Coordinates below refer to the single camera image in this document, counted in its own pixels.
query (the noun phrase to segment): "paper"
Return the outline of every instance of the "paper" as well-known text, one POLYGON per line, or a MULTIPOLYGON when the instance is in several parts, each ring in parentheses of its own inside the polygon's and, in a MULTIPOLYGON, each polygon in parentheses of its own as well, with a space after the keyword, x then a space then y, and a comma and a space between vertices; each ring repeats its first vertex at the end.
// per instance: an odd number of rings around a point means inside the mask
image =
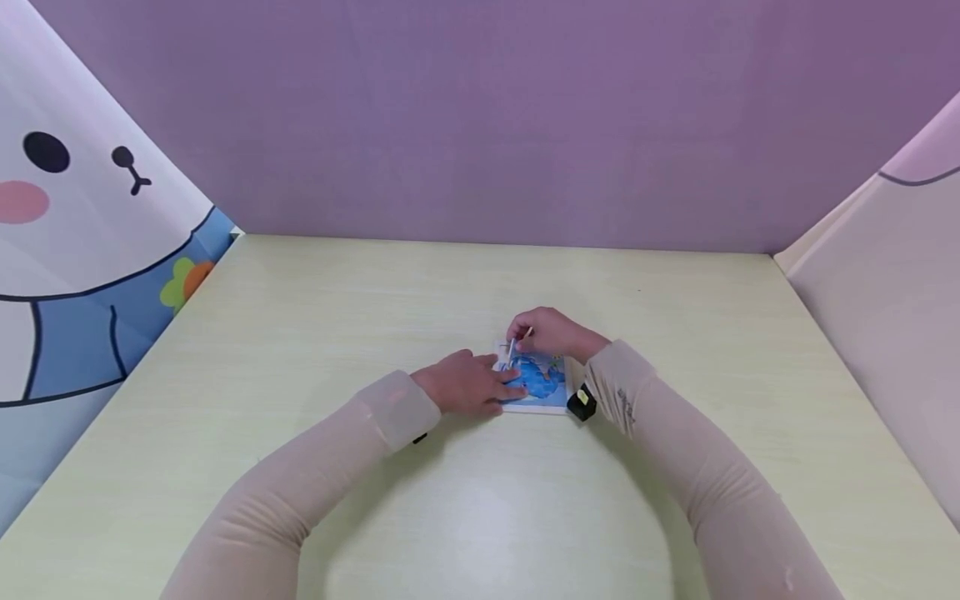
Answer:
MULTIPOLYGON (((510 343, 498 342, 495 350, 497 362, 493 368, 498 371, 507 369, 510 343)), ((507 385, 517 388, 525 385, 530 394, 520 400, 503 402, 503 410, 556 415, 566 413, 566 401, 572 389, 567 382, 566 361, 562 356, 515 351, 513 367, 520 371, 520 377, 507 385)))

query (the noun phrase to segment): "tabletop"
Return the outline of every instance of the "tabletop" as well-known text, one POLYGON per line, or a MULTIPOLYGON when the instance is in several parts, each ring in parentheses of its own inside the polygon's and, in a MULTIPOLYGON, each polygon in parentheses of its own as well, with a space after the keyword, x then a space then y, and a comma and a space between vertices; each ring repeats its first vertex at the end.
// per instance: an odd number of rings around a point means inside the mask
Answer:
MULTIPOLYGON (((634 345, 722 427, 848 599, 956 597, 960 536, 770 257, 251 235, 0 539, 0 597, 157 597, 257 460, 541 304, 634 345)), ((684 516, 600 418, 446 420, 300 562, 301 598, 535 596, 707 597, 684 516)))

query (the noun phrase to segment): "arm sleeve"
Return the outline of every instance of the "arm sleeve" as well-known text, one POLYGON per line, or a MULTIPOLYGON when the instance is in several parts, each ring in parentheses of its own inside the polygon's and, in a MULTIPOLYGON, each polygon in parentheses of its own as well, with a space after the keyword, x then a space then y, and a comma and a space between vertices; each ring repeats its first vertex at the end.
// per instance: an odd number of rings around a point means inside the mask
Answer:
POLYGON ((161 598, 293 600, 310 531, 369 468, 439 420, 437 406, 404 372, 362 390, 230 488, 161 598))
POLYGON ((684 510, 713 600, 841 600, 800 526, 750 460, 625 342, 587 363, 604 416, 645 451, 684 510))

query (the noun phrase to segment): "purple wall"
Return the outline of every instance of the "purple wall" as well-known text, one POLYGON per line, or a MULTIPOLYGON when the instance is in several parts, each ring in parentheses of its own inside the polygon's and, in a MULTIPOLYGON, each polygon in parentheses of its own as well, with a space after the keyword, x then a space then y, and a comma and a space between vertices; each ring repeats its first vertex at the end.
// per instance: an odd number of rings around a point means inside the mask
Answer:
POLYGON ((955 0, 34 0, 253 232, 782 249, 960 88, 955 0))

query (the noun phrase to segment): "pink cheek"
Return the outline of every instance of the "pink cheek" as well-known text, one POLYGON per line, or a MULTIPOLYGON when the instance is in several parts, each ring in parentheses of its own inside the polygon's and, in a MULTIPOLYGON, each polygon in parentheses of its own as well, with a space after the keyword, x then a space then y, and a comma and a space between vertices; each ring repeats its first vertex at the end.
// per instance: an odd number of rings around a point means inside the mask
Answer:
POLYGON ((22 225, 36 221, 50 208, 50 198, 26 181, 0 181, 0 223, 22 225))

